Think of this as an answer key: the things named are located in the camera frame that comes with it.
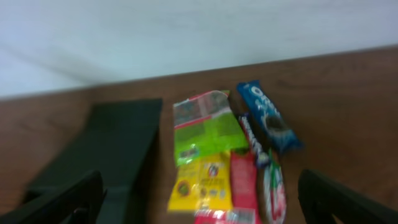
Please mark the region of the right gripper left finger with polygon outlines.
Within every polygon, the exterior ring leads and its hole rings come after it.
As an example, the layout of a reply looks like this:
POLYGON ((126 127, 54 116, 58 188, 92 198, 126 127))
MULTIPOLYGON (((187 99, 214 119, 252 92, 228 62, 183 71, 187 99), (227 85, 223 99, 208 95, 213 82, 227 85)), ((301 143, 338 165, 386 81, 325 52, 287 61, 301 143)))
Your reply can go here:
POLYGON ((44 194, 1 216, 1 223, 96 223, 106 191, 99 171, 44 194))

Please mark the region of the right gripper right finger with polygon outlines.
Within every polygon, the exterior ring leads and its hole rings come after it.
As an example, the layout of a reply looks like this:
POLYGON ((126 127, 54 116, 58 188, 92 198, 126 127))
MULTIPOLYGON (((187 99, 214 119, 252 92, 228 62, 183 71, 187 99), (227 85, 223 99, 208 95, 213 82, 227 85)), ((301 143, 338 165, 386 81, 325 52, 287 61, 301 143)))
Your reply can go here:
POLYGON ((316 170, 298 180, 298 200, 307 223, 397 223, 397 211, 385 207, 316 170))

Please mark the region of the red green candy pack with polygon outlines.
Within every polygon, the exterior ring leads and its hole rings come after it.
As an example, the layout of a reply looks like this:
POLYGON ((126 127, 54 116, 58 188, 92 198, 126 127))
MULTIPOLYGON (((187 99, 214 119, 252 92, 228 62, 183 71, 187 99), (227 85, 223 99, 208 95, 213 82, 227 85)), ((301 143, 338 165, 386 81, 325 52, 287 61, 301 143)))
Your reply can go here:
POLYGON ((273 150, 268 150, 269 163, 264 169, 263 191, 266 217, 270 224, 283 224, 287 203, 281 166, 275 159, 273 150))

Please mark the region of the black gift box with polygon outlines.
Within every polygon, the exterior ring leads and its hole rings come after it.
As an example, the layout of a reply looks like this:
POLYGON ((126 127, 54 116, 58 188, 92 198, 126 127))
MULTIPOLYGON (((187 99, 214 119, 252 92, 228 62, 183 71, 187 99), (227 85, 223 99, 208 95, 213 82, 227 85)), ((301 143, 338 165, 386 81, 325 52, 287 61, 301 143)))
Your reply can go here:
POLYGON ((107 190, 97 222, 145 223, 146 193, 138 180, 161 109, 161 99, 94 106, 83 130, 28 184, 22 201, 97 170, 107 190))

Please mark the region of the blue Oreo cookie pack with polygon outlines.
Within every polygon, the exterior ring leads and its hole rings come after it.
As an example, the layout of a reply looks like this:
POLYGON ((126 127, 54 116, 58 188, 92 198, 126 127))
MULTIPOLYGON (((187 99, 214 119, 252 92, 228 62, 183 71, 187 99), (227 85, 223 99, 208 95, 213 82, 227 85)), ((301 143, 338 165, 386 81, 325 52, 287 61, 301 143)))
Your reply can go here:
POLYGON ((279 154, 303 147, 302 142, 261 88, 259 80, 238 83, 237 90, 279 154))

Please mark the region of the red snack bag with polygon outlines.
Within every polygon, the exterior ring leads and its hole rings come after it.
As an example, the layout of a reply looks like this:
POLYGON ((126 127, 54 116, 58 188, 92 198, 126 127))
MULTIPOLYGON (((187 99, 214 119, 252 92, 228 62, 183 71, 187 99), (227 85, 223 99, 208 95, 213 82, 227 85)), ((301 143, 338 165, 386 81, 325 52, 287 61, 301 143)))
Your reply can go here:
POLYGON ((200 210, 194 224, 261 224, 257 202, 257 169, 254 155, 232 152, 230 184, 233 208, 230 210, 200 210))

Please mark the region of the yellow snack bag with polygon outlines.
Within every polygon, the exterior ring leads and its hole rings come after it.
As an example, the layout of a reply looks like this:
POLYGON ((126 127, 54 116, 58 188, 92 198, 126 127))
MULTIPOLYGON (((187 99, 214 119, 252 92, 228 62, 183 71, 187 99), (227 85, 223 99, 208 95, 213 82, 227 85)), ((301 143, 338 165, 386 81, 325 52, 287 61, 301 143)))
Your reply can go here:
POLYGON ((201 157, 178 167, 169 212, 231 210, 230 152, 201 157))

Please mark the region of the green snack bag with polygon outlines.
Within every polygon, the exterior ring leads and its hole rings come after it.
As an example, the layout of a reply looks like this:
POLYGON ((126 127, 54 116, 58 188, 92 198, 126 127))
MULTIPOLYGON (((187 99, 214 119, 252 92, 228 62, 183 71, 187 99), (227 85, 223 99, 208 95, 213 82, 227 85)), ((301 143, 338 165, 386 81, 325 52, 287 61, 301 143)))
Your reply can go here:
POLYGON ((176 166, 249 147, 229 105, 229 94, 228 90, 212 90, 173 105, 176 166))

